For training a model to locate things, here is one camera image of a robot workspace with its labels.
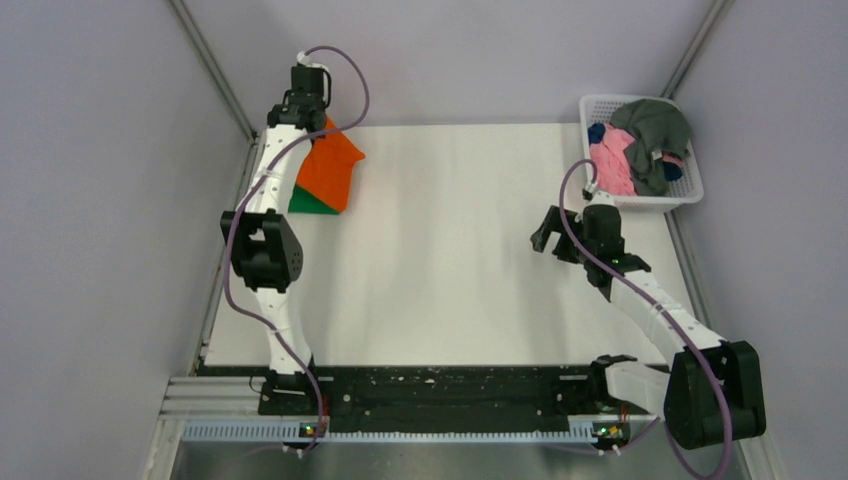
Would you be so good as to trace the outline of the orange t-shirt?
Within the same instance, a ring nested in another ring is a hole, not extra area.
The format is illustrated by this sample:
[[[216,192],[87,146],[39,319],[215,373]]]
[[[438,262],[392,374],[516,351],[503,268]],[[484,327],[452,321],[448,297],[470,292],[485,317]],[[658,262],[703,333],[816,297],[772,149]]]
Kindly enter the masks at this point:
[[[318,138],[300,169],[295,186],[307,190],[341,214],[348,207],[355,167],[365,158],[366,155],[344,133]]]

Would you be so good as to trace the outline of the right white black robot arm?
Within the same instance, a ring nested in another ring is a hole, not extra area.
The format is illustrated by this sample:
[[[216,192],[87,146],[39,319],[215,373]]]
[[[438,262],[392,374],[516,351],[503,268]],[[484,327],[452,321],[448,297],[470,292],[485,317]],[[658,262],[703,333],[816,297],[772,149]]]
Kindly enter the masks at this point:
[[[686,450],[755,438],[767,428],[760,358],[747,341],[731,342],[707,328],[658,282],[651,266],[625,250],[619,210],[589,205],[582,212],[551,206],[531,235],[543,252],[583,268],[588,283],[625,314],[660,352],[658,370],[629,355],[592,362],[589,404],[612,412],[624,401],[657,415]]]

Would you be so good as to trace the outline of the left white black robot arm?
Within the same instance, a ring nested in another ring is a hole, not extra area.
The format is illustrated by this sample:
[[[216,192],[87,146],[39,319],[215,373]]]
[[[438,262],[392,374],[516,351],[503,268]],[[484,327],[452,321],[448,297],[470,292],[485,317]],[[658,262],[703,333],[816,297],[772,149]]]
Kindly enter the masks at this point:
[[[305,254],[286,214],[315,135],[326,127],[330,85],[322,65],[291,68],[289,89],[267,115],[248,191],[220,221],[232,272],[254,295],[257,307],[237,305],[230,292],[226,301],[266,330],[270,358],[259,408],[265,415],[280,414],[285,408],[297,414],[324,411],[313,354],[290,302],[291,288],[304,271]]]

